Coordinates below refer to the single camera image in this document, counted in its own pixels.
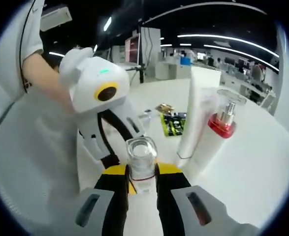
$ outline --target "person's arm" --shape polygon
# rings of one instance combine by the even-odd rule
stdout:
[[[68,90],[59,82],[58,72],[51,68],[41,55],[34,53],[28,56],[23,62],[22,69],[24,77],[29,82],[59,102],[67,112],[74,111]]]

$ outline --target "blue object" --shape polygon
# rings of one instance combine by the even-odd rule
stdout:
[[[181,65],[190,65],[190,58],[180,58],[180,64]]]

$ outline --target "fluorescent light strip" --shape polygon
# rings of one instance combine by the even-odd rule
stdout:
[[[249,54],[247,54],[247,53],[243,53],[243,52],[240,52],[240,51],[237,51],[237,50],[234,50],[234,49],[230,49],[230,48],[218,47],[218,46],[207,45],[207,44],[205,44],[204,47],[223,49],[223,50],[227,50],[227,51],[231,51],[231,52],[235,52],[235,53],[243,54],[243,55],[248,56],[248,57],[251,57],[251,58],[253,58],[253,59],[255,59],[255,60],[259,60],[259,61],[261,61],[262,63],[268,65],[268,66],[271,67],[271,68],[273,68],[274,70],[279,71],[278,68],[276,68],[276,67],[274,67],[273,65],[267,63],[266,61],[261,60],[261,59],[259,59],[259,58],[256,58],[256,57],[254,57],[254,56],[252,56],[252,55],[249,55]]]
[[[55,55],[55,56],[59,56],[59,57],[63,57],[64,58],[64,55],[63,54],[60,54],[60,53],[54,53],[54,52],[49,52],[50,55]]]
[[[105,26],[104,26],[104,31],[106,31],[108,29],[108,27],[111,24],[111,17],[109,17],[108,21],[106,22]]]
[[[238,42],[242,42],[242,43],[247,43],[247,44],[250,44],[250,45],[255,46],[257,48],[263,49],[266,52],[268,52],[268,53],[274,55],[275,57],[279,58],[279,55],[274,53],[273,51],[271,51],[271,50],[269,50],[267,48],[264,48],[264,47],[262,47],[262,46],[260,46],[258,44],[255,44],[255,43],[243,40],[243,39],[239,39],[239,38],[233,38],[233,37],[227,37],[227,36],[221,36],[221,35],[214,35],[214,34],[183,34],[183,35],[178,35],[177,37],[178,38],[183,38],[183,37],[212,37],[212,38],[223,38],[223,39],[234,40],[234,41],[238,41]]]

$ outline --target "green indicator light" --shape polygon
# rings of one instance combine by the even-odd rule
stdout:
[[[100,74],[104,74],[104,73],[107,73],[107,72],[109,72],[109,70],[101,70],[99,73]]]

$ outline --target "small object on table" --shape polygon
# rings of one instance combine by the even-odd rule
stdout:
[[[159,104],[157,107],[155,107],[156,110],[163,114],[169,114],[174,110],[174,107],[167,105],[165,103]]]
[[[184,132],[186,113],[161,114],[161,122],[165,136],[179,136]]]

